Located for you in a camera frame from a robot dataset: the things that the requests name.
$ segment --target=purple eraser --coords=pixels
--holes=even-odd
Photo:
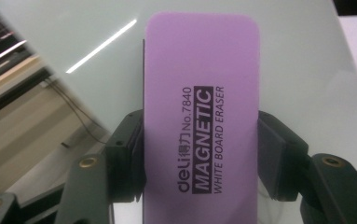
[[[256,223],[256,24],[160,13],[144,53],[144,223]]]

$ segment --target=glass surface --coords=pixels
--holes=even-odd
[[[332,1],[0,0],[0,16],[111,132],[143,107],[144,31],[160,11],[252,17],[261,34],[260,109],[308,142],[310,155],[336,154],[357,168],[357,73]],[[300,223],[298,211],[298,203],[259,196],[259,223]],[[117,223],[141,223],[140,203],[115,212]]]

